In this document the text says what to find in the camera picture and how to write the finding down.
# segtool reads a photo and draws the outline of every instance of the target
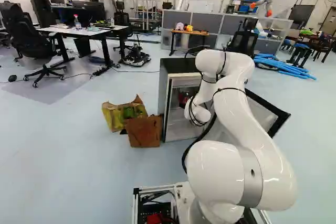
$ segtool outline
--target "yellow bag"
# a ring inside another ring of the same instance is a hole
[[[111,131],[120,131],[125,128],[127,119],[147,117],[146,108],[138,95],[130,103],[114,105],[104,102],[101,110]]]

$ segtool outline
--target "wire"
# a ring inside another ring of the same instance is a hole
[[[127,70],[117,70],[116,68],[112,68],[115,72],[120,72],[120,73],[158,73],[160,71],[127,71]]]
[[[90,79],[92,79],[93,75],[90,74],[90,73],[78,73],[78,74],[75,74],[73,76],[66,76],[64,77],[64,79],[69,79],[69,78],[72,78],[72,77],[76,77],[76,76],[83,76],[83,75],[88,75],[90,76]],[[59,79],[59,77],[43,77],[43,79]],[[0,82],[0,84],[5,84],[5,83],[11,83],[11,82],[18,82],[18,81],[25,81],[25,80],[16,80],[16,81],[4,81],[4,82]]]

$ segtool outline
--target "black cable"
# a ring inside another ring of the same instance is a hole
[[[219,92],[221,92],[221,91],[223,91],[223,90],[238,90],[238,91],[240,91],[240,92],[242,92],[242,93],[244,93],[245,95],[246,95],[246,93],[245,93],[245,91],[243,91],[243,90],[241,90],[241,89],[238,89],[238,88],[223,88],[223,89],[218,89],[214,94],[213,94],[213,96],[212,96],[212,98],[214,98],[214,96],[215,96],[215,94],[217,94],[217,93],[219,93]]]
[[[210,121],[208,127],[207,127],[207,128],[206,128],[206,129],[205,129],[199,136],[198,136],[198,138],[196,138],[196,140],[195,140],[193,143],[191,143],[191,145],[189,145],[189,146],[187,147],[187,149],[185,149],[185,151],[184,151],[184,153],[183,153],[183,155],[182,155],[182,167],[183,167],[183,170],[184,170],[185,173],[187,173],[187,167],[185,166],[185,159],[186,159],[186,157],[187,157],[187,155],[188,155],[188,152],[189,152],[190,148],[191,148],[194,144],[196,144],[197,142],[201,141],[201,140],[205,137],[205,135],[208,134],[208,132],[210,131],[210,129],[211,129],[212,126],[214,125],[216,119],[217,119],[217,115],[216,115],[216,112],[215,112],[215,114],[214,114],[214,116],[212,117],[212,119],[211,119],[211,121]]]
[[[158,73],[160,71],[127,71],[127,70],[117,70],[116,68],[112,68],[116,72],[121,72],[121,73]]]
[[[93,77],[93,75],[90,74],[90,73],[78,73],[78,74],[75,74],[75,75],[73,75],[73,76],[67,76],[67,77],[64,77],[64,79],[69,79],[69,78],[76,77],[76,76],[82,76],[82,75],[84,75],[84,74],[90,76],[90,79],[89,79],[89,80],[91,80],[92,77]],[[43,79],[55,79],[55,78],[59,79],[59,77],[43,77]],[[5,81],[5,82],[0,82],[0,84],[11,83],[11,82],[18,82],[18,81],[24,81],[24,80]]]
[[[223,63],[222,69],[220,70],[219,73],[216,74],[216,82],[218,81],[218,74],[222,73],[222,71],[223,71],[223,69],[224,69],[224,67],[225,67],[225,63],[226,63],[226,52],[224,52],[224,63]],[[235,88],[218,89],[218,90],[213,94],[212,97],[214,98],[214,95],[215,95],[216,93],[218,93],[218,92],[220,92],[220,91],[223,91],[223,90],[225,90],[225,89],[235,89]],[[183,155],[182,155],[182,159],[181,159],[181,161],[182,161],[182,167],[183,167],[183,170],[184,170],[185,173],[187,173],[187,167],[185,166],[185,159],[186,159],[186,157],[187,157],[187,155],[188,155],[189,150],[191,149],[191,147],[192,147],[194,144],[196,144],[197,142],[201,141],[201,140],[206,136],[206,134],[209,133],[209,131],[211,130],[212,126],[214,125],[216,119],[217,119],[217,114],[216,114],[216,112],[215,112],[215,113],[214,113],[214,116],[211,118],[211,121],[209,122],[209,125],[207,126],[207,128],[206,128],[206,129],[205,129],[205,130],[204,130],[204,131],[203,131],[203,132],[196,138],[196,140],[195,140],[193,143],[191,143],[191,145],[189,145],[189,146],[187,147],[187,149],[185,149],[185,151],[184,151],[184,153],[183,153]]]

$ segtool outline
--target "brown paper bag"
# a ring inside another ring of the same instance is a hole
[[[125,129],[132,147],[159,147],[162,122],[159,115],[127,120]]]
[[[108,127],[113,132],[122,130],[127,123],[127,119],[146,118],[148,116],[146,108],[138,95],[136,95],[134,101],[125,104],[114,105],[110,102],[104,102],[101,110]]]

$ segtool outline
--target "desk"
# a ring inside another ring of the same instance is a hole
[[[86,31],[85,29],[75,30],[74,28],[62,29],[62,28],[57,28],[57,27],[46,27],[46,28],[40,28],[37,30],[42,31],[42,32],[47,32],[47,33],[57,33],[56,39],[57,39],[58,46],[63,56],[63,61],[58,63],[57,65],[60,65],[60,64],[63,64],[65,62],[69,62],[75,59],[74,57],[69,58],[67,54],[67,50],[65,48],[64,41],[62,39],[62,35],[67,35],[73,38],[89,37],[90,39],[100,40],[102,47],[103,47],[105,64],[108,68],[112,66],[113,61],[111,61],[110,59],[109,49],[106,44],[106,33],[108,33],[108,31],[106,30]]]
[[[170,49],[170,54],[169,56],[173,55],[175,50],[174,50],[174,37],[175,34],[191,34],[191,35],[200,35],[202,36],[202,46],[204,46],[205,42],[205,36],[208,36],[209,33],[207,31],[180,31],[180,30],[172,30],[172,44],[171,44],[171,49]]]
[[[41,29],[37,29],[37,30],[42,31],[42,32],[47,32],[47,33],[57,33],[57,35],[56,35],[57,42],[58,42],[58,45],[60,47],[60,50],[61,50],[61,53],[62,53],[62,56],[63,56],[63,62],[61,62],[60,64],[62,64],[64,62],[74,60],[74,57],[72,57],[72,58],[68,57],[68,54],[67,54],[67,51],[66,51],[63,39],[62,39],[62,35],[67,35],[67,36],[72,37],[72,38],[87,38],[88,40],[89,39],[100,40],[101,44],[102,44],[105,64],[106,64],[107,69],[108,69],[112,66],[113,61],[110,59],[109,49],[108,49],[107,43],[106,43],[107,33],[120,32],[120,36],[119,36],[120,37],[120,51],[121,51],[121,56],[124,57],[124,55],[125,55],[125,42],[124,42],[124,36],[122,34],[122,31],[126,28],[127,28],[127,26],[115,26],[115,28],[100,29],[99,31],[87,31],[86,29],[76,30],[74,28],[62,29],[62,28],[57,28],[57,27],[46,27],[46,28],[41,28]]]

